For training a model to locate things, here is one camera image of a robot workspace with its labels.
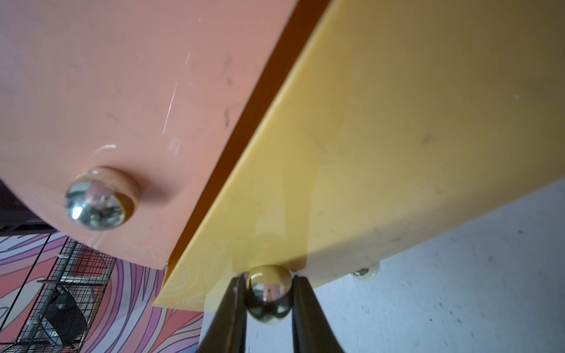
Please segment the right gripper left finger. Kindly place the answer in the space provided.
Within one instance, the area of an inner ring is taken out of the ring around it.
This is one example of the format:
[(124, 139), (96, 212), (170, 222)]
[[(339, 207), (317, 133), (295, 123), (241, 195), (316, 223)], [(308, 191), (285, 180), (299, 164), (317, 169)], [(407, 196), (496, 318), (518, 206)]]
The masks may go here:
[(231, 279), (198, 353), (241, 353), (246, 348), (247, 306), (244, 275)]

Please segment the cream round drawer cabinet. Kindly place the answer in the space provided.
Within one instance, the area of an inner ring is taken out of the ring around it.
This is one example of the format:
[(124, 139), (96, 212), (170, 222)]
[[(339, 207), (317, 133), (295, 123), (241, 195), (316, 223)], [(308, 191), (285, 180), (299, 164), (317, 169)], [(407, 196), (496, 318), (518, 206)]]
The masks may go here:
[(351, 273), (351, 276), (357, 280), (371, 280), (378, 275), (379, 271), (380, 262), (377, 262)]

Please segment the orange top drawer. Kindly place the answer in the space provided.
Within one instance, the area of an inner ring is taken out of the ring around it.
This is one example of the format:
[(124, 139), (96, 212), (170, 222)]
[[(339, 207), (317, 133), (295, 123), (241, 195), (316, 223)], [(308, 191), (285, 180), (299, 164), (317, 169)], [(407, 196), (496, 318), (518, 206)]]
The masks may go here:
[[(166, 266), (282, 36), (309, 37), (326, 1), (3, 1), (1, 180), (79, 242)], [(107, 167), (139, 187), (102, 231), (65, 195)]]

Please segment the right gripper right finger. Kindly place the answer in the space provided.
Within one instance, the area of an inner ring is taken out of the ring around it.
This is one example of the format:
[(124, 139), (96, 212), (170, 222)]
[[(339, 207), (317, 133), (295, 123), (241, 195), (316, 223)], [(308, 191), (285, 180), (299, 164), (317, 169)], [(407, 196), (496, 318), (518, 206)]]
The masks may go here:
[(295, 276), (292, 288), (294, 352), (344, 353), (308, 279)]

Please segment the yellow drawer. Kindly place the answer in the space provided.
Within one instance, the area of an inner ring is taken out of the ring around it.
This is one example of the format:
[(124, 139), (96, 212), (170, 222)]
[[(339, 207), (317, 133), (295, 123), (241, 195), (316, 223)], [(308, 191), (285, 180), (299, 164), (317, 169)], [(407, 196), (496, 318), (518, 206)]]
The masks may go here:
[(332, 1), (154, 305), (324, 285), (563, 177), (562, 1)]

